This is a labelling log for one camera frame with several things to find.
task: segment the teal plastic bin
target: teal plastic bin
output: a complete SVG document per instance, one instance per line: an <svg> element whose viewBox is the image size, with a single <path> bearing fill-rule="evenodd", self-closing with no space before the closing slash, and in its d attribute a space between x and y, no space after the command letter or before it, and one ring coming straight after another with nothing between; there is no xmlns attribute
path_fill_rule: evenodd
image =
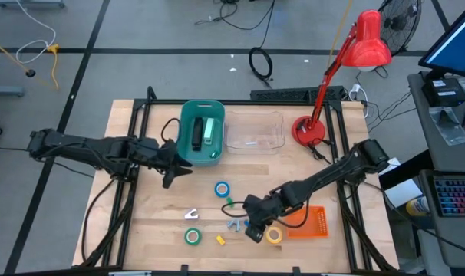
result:
<svg viewBox="0 0 465 276"><path fill-rule="evenodd" d="M190 100L181 108L180 139L178 140L178 154L194 166L214 166L223 154L224 106L216 100ZM206 145L202 139L202 149L193 151L192 133L195 118L202 117L205 130L208 118L214 119L212 144Z"/></svg>

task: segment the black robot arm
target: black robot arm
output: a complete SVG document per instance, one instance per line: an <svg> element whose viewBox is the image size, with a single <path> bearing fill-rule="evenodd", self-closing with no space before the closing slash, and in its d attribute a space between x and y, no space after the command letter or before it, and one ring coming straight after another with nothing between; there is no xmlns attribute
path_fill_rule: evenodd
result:
<svg viewBox="0 0 465 276"><path fill-rule="evenodd" d="M159 147L155 139L107 137L91 139L59 133L52 129L31 132L27 148L30 157L64 157L104 169L112 177L124 179L127 164L137 164L164 174L163 187L169 188L174 177L190 174L192 165L177 153L173 140Z"/></svg>
<svg viewBox="0 0 465 276"><path fill-rule="evenodd" d="M278 217L299 210L313 192L338 180L363 182L366 173L379 173L388 167L388 160L388 155L376 140L365 140L355 144L350 153L338 162L307 179L282 184L270 191L264 199L248 195L242 206L249 217L246 235L260 242L267 225L271 225Z"/></svg>

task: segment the yellow wire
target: yellow wire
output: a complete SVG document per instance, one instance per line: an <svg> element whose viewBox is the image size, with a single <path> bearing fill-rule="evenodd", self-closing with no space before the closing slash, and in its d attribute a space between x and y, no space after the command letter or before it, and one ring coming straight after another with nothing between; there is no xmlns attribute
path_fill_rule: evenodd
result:
<svg viewBox="0 0 465 276"><path fill-rule="evenodd" d="M24 72L26 72L26 73L29 72L29 69L27 69L26 66L24 66L23 64L21 64L21 63L19 63L18 61L16 61L16 59L15 59L11 54L9 54L9 52L7 52L1 45L0 45L0 50L1 50L4 54L6 54L6 55L9 57L9 59L11 59L15 64L17 64L20 68L22 68ZM50 85L49 83L47 83L46 81L44 81L44 80L38 78L36 75L35 75L35 80L36 80L38 83L40 83L40 84L42 84L42 85L45 85L46 87L50 87L51 89L54 88L53 86L51 86L51 85Z"/></svg>
<svg viewBox="0 0 465 276"><path fill-rule="evenodd" d="M340 37L341 28L343 27L343 24L345 23L345 19L347 18L348 11L350 10L351 6L352 6L352 0L348 0L347 8L345 8L343 18L341 19L340 25L338 26L338 30L337 30L337 34L335 36L335 40L333 41L333 44L331 45L330 56L328 57L328 64L326 65L327 68L330 67L331 56L333 55L333 50L335 49L335 45L337 44L338 37Z"/></svg>
<svg viewBox="0 0 465 276"><path fill-rule="evenodd" d="M51 68L51 79L54 80L55 87L58 90L58 82L57 82L57 79L55 78L55 68L57 67L57 52L56 51L54 52L54 55L55 55L55 62L54 62L54 66Z"/></svg>

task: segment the orange basket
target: orange basket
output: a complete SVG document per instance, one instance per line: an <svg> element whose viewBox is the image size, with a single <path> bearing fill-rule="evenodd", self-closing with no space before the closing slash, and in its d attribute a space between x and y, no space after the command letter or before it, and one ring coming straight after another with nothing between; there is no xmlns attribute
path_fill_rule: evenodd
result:
<svg viewBox="0 0 465 276"><path fill-rule="evenodd" d="M288 238L324 238L328 237L325 207L309 206L308 220L301 228L287 228ZM290 225L298 225L304 220L306 208L288 215L285 221Z"/></svg>

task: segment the lamp arm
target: lamp arm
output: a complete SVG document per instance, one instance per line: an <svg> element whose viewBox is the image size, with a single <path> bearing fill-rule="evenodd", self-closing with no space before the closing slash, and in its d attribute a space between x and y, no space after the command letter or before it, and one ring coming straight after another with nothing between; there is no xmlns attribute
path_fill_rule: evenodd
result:
<svg viewBox="0 0 465 276"><path fill-rule="evenodd" d="M312 111L311 122L308 124L309 128L314 127L319 120L319 115L322 111L323 100L325 99L326 89L328 88L328 85L330 85L331 78L335 75L338 69L340 69L341 62L343 61L343 58L347 53L347 50L350 48L350 45L354 41L356 33L357 25L354 23L350 31L348 32L348 36L345 39L343 45L341 46L341 49L338 52L336 59L326 70L325 75L323 76L322 84L319 86L318 89L318 97L316 98L315 109Z"/></svg>

